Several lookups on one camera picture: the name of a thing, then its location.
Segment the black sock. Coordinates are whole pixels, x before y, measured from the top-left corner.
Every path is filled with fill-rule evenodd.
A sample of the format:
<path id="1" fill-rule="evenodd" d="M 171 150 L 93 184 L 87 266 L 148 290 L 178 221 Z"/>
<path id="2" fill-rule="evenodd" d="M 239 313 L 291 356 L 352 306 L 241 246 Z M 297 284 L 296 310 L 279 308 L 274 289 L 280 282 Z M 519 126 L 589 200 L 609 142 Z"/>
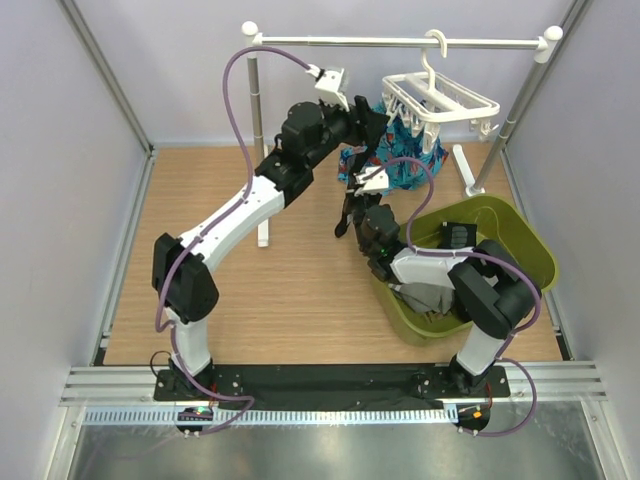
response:
<path id="1" fill-rule="evenodd" d="M 443 222 L 440 227 L 439 249 L 463 249 L 477 245 L 477 225 Z"/>
<path id="2" fill-rule="evenodd" d="M 370 152 L 366 147 L 346 147 L 340 152 L 337 178 L 346 185 L 346 190 L 341 217 L 334 229 L 336 238 L 341 238 L 347 232 L 353 210 L 354 172 L 361 171 L 369 155 Z"/>

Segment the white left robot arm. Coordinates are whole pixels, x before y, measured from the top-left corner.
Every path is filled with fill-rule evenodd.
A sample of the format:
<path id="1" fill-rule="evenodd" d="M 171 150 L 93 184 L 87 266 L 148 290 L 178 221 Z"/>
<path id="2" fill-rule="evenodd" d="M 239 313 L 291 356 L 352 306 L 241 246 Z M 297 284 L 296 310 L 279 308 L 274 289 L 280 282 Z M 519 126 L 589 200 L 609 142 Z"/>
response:
<path id="1" fill-rule="evenodd" d="M 227 254 L 261 222 L 296 200 L 313 182 L 314 168 L 341 144 L 369 156 L 386 132 L 387 115 L 363 96 L 346 107 L 319 102 L 292 106 L 271 152 L 223 207 L 179 237 L 154 244 L 152 286 L 159 297 L 156 330 L 171 331 L 176 386 L 190 400 L 210 394 L 213 361 L 207 317 L 219 300 L 213 273 Z"/>

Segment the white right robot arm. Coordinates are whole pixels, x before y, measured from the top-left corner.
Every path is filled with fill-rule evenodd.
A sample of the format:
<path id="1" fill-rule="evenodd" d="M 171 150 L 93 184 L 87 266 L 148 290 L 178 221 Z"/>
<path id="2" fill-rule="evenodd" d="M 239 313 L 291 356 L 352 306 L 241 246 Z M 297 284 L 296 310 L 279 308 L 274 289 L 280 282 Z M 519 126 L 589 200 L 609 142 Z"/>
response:
<path id="1" fill-rule="evenodd" d="M 537 285 L 499 242 L 478 242 L 465 224 L 447 222 L 441 248 L 418 247 L 377 195 L 347 194 L 336 236 L 349 225 L 373 276 L 412 309 L 447 313 L 457 308 L 471 322 L 464 345 L 449 363 L 449 376 L 457 393 L 475 395 L 518 324 L 538 310 Z"/>

